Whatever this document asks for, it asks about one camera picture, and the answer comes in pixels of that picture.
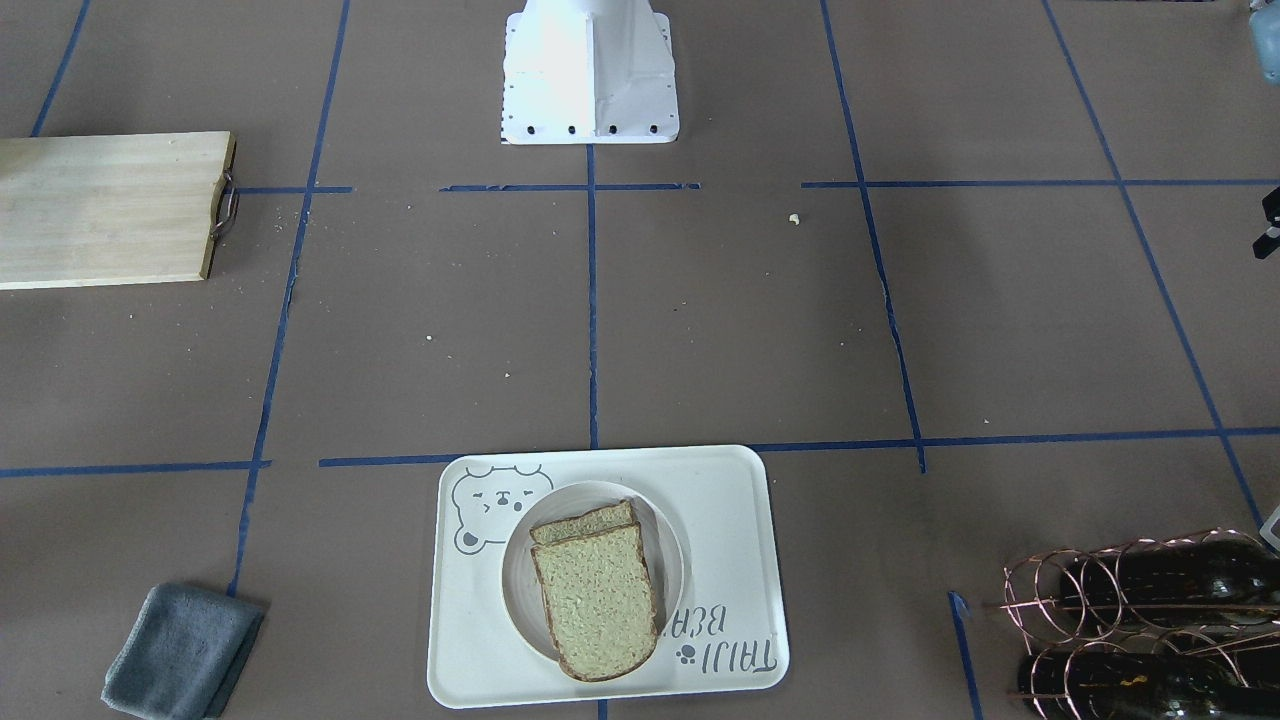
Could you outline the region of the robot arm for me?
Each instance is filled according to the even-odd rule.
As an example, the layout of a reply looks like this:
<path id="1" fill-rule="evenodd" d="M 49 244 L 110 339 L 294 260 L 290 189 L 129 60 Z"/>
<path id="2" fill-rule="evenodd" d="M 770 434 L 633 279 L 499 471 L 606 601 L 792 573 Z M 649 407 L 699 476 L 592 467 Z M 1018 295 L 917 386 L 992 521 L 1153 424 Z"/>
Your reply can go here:
<path id="1" fill-rule="evenodd" d="M 1249 1 L 1249 29 L 1263 79 L 1279 86 L 1279 1 Z M 1267 229 L 1252 243 L 1256 259 L 1265 260 L 1279 247 L 1279 187 L 1262 200 Z"/>

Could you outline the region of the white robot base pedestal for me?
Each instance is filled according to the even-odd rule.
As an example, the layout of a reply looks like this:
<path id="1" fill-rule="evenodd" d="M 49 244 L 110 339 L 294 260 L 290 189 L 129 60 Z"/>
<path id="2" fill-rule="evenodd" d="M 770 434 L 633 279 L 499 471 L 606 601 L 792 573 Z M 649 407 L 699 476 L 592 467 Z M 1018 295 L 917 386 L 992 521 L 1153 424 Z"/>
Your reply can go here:
<path id="1" fill-rule="evenodd" d="M 504 32 L 500 141 L 672 143 L 669 18 L 649 1 L 527 1 Z"/>

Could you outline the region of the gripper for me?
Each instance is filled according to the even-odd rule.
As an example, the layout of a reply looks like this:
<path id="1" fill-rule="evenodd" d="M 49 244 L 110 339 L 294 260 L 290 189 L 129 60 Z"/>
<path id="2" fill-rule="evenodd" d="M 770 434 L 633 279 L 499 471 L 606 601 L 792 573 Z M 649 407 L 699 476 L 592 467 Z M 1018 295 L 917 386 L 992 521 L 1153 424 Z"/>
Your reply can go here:
<path id="1" fill-rule="evenodd" d="M 1276 252 L 1280 245 L 1280 188 L 1276 187 L 1262 200 L 1262 208 L 1267 217 L 1268 227 L 1253 242 L 1256 259 L 1266 259 Z"/>

